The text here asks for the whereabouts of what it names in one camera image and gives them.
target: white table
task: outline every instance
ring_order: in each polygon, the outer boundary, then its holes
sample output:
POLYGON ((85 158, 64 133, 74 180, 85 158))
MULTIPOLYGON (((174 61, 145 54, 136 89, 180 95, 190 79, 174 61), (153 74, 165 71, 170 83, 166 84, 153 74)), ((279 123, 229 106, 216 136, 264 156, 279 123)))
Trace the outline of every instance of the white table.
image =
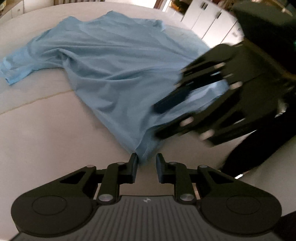
MULTIPOLYGON (((88 21, 111 10, 183 27, 160 10, 135 5, 58 5, 26 13, 0 26, 0 58, 68 16, 88 21)), ((4 240, 17 233, 10 208, 22 193, 88 164, 103 169, 130 157, 71 91, 62 69, 37 71, 12 86, 0 79, 0 133, 0 239, 4 240)), ((200 164, 216 167, 238 143, 233 140, 209 148, 188 133, 168 139, 160 152, 166 160, 183 162, 189 168, 200 164)), ((158 183, 154 162, 140 167, 136 183, 122 185, 121 194, 173 194, 172 185, 158 183)))

